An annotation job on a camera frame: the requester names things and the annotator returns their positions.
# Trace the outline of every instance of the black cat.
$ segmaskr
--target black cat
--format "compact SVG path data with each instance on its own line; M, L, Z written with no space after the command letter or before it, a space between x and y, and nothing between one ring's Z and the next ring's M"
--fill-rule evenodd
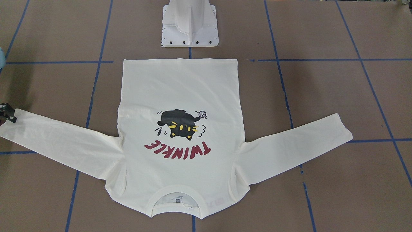
M198 128L198 126L195 125L195 122L199 120L200 117L195 118L184 110L175 109L163 112L162 118L157 124L159 126L167 124L170 128L171 138L181 136L188 140L192 140L192 136Z

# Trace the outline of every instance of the printed graphic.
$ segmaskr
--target printed graphic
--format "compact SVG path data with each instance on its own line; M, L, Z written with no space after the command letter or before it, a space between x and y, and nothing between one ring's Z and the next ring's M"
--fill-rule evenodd
M206 112L200 111L196 113L199 114L199 117L194 117L191 114L186 113L186 111L181 109L164 111L162 117L157 124L160 128L157 128L157 136L160 136L162 133L162 126L167 125L170 128L170 137L185 137L187 140L192 140L193 135L198 131L198 127L195 122L198 122L201 118L206 119ZM203 132L200 133L198 137L201 137L205 132L206 126L203 126Z

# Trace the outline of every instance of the red lettering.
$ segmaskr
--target red lettering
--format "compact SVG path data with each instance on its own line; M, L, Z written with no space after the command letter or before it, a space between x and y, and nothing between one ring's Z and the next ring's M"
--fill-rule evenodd
M207 155L212 149L208 148L205 142L202 142L203 148L205 149L203 155Z
M159 146L160 143L161 143L161 142L158 141L158 140L156 140L155 142L156 142L156 143L151 143L150 145L145 145L145 148L147 148L147 149L153 149L153 148Z
M161 144L161 148L157 149L154 151L155 154L159 154L161 151L163 151L166 148L166 144Z
M183 159L186 159L188 155L189 155L189 148L186 147L185 156L183 157Z
M165 155L164 158L169 158L172 155L174 149L175 147L170 148L169 146L167 146L167 151L162 153L163 155Z
M176 148L175 153L172 155L172 159L177 158L180 159L183 155L183 148Z
M195 154L203 155L202 149L200 149L199 145L192 147L192 151L190 152L190 158L193 159Z

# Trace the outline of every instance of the shirt sleeve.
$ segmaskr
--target shirt sleeve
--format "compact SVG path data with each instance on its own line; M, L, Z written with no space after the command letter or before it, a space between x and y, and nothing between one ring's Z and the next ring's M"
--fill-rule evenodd
M88 175L106 180L123 160L120 137L16 109L17 122L6 121L0 136Z
M352 140L338 114L241 145L234 163L246 184L294 168Z

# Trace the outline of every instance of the cardboard surface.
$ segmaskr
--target cardboard surface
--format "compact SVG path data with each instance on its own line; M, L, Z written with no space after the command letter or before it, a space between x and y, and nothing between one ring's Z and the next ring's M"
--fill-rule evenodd
M0 228L410 230L412 15L406 5L211 1L220 44L187 49L160 47L168 2L1 1L0 46L10 53L0 102L116 136L123 59L230 58L239 61L247 141L290 129L290 119L297 127L332 113L355 141L194 220L182 213L149 218L112 201L102 181L82 173L73 198L75 170L1 139Z

